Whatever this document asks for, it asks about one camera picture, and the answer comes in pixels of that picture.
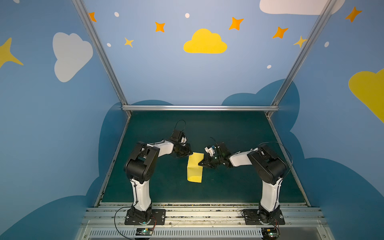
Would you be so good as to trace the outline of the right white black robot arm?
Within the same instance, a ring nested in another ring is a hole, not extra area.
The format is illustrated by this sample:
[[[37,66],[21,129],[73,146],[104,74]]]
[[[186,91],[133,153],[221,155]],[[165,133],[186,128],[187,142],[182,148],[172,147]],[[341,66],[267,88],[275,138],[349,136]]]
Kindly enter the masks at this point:
[[[205,148],[206,155],[198,163],[205,168],[216,169],[223,165],[228,168],[253,166],[262,180],[262,197],[259,208],[244,211],[249,224],[284,225],[285,219],[280,209],[280,191],[282,182],[288,174],[288,165],[268,145],[261,143],[249,151],[230,153],[225,143]]]

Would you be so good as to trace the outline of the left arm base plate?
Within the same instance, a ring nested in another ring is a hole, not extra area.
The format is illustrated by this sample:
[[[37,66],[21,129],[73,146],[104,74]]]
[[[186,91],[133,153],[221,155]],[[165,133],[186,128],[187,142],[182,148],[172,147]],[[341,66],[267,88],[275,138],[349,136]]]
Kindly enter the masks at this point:
[[[128,210],[125,218],[125,225],[153,226],[164,225],[167,211],[165,209],[149,208],[147,211],[139,211],[135,208]]]

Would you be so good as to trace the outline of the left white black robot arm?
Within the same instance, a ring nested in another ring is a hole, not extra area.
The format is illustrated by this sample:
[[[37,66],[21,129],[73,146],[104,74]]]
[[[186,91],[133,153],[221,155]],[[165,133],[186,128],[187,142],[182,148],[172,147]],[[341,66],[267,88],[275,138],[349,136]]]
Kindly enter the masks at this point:
[[[165,155],[183,158],[192,154],[191,145],[187,142],[186,137],[182,137],[180,141],[162,140],[154,144],[136,143],[124,166],[134,194],[133,205],[128,211],[131,221],[147,225],[153,218],[149,182],[155,172],[158,158]]]

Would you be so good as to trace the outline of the yellow square paper sheet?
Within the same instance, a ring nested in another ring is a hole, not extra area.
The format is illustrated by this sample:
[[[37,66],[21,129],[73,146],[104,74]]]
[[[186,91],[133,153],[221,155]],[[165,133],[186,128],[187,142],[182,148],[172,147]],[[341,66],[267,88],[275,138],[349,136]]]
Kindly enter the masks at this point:
[[[204,159],[204,154],[193,153],[189,156],[187,165],[187,180],[192,183],[201,183],[203,167],[199,163]]]

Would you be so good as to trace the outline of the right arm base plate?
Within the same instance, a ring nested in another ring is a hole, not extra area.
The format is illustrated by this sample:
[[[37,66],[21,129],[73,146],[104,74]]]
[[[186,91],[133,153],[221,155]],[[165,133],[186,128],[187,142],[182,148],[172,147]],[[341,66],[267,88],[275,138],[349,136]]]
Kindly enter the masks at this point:
[[[244,209],[241,211],[246,225],[285,225],[285,219],[280,209],[272,212],[259,209]]]

